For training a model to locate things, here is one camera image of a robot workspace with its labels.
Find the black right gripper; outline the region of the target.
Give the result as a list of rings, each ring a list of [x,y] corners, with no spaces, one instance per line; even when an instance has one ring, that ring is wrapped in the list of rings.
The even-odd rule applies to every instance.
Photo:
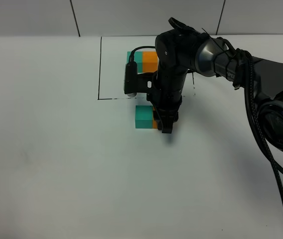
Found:
[[[166,66],[164,62],[159,62],[156,75],[153,77],[152,86],[160,91],[160,95],[155,102],[160,109],[171,109],[181,105],[182,89],[188,69],[184,66]],[[156,120],[157,129],[162,133],[172,133],[173,124],[178,121],[179,114],[165,115],[161,120]]]

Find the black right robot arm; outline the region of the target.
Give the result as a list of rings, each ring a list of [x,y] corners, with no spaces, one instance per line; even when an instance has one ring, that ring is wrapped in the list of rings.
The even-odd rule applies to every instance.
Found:
[[[155,40],[159,63],[153,85],[161,91],[153,103],[158,129],[172,132],[188,73],[224,77],[234,89],[245,90],[254,132],[283,152],[283,63],[253,57],[227,39],[212,38],[175,18],[169,24],[172,30]]]

